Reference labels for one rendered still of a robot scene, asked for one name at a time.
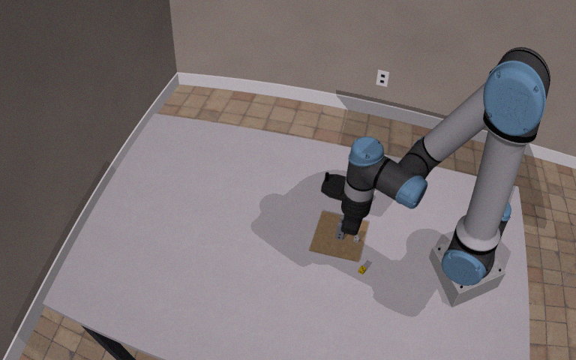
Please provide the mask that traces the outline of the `brown square mat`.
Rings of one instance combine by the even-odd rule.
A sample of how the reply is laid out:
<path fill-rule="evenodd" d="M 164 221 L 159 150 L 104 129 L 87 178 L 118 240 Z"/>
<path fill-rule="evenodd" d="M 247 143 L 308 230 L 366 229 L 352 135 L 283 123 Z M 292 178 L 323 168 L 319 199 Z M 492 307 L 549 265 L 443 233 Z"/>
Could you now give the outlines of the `brown square mat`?
<path fill-rule="evenodd" d="M 341 215 L 322 211 L 309 251 L 358 262 L 368 228 L 367 221 L 362 221 L 358 234 L 359 242 L 353 241 L 354 235 L 344 234 L 343 240 L 335 238 Z"/>

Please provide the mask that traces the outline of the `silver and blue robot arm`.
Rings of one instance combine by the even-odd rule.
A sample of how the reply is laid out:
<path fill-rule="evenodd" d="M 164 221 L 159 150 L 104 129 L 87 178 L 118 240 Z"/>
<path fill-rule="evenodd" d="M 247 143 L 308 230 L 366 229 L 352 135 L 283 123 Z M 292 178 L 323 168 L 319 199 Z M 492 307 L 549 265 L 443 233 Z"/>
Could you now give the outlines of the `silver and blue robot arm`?
<path fill-rule="evenodd" d="M 548 65 L 536 51 L 509 51 L 486 82 L 418 139 L 399 163 L 384 156 L 383 145 L 369 136 L 356 139 L 349 155 L 346 181 L 351 188 L 376 188 L 414 209 L 425 195 L 431 170 L 486 126 L 469 208 L 442 258 L 446 276 L 464 286 L 479 283 L 494 265 L 494 252 L 512 213 L 508 201 L 525 145 L 536 138 L 551 83 Z"/>

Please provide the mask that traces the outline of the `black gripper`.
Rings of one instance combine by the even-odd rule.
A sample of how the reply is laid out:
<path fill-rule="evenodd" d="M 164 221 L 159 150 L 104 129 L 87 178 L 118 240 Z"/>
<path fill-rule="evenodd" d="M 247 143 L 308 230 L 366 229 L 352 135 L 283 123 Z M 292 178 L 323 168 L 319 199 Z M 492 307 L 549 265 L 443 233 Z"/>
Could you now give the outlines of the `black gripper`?
<path fill-rule="evenodd" d="M 321 192 L 328 197 L 343 201 L 341 210 L 344 215 L 340 216 L 340 223 L 337 224 L 336 239 L 343 240 L 345 233 L 352 236 L 358 234 L 362 219 L 370 212 L 374 191 L 377 189 L 354 190 L 347 184 L 347 176 L 325 173 Z"/>

